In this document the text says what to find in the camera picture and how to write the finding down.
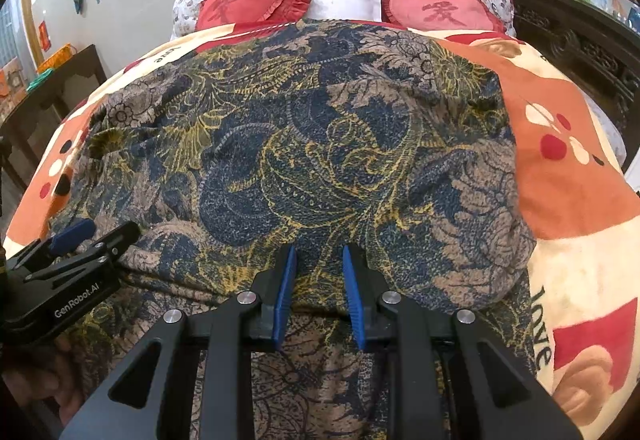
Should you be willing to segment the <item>person's hand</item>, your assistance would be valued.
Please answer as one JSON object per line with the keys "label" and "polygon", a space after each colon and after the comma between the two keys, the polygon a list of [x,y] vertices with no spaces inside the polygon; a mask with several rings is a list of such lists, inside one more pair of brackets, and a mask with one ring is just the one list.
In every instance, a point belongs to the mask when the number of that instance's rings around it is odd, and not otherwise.
{"label": "person's hand", "polygon": [[27,359],[4,368],[1,376],[21,408],[32,402],[53,399],[63,426],[70,422],[85,400],[72,356],[72,344],[66,334],[55,338],[52,345],[32,350]]}

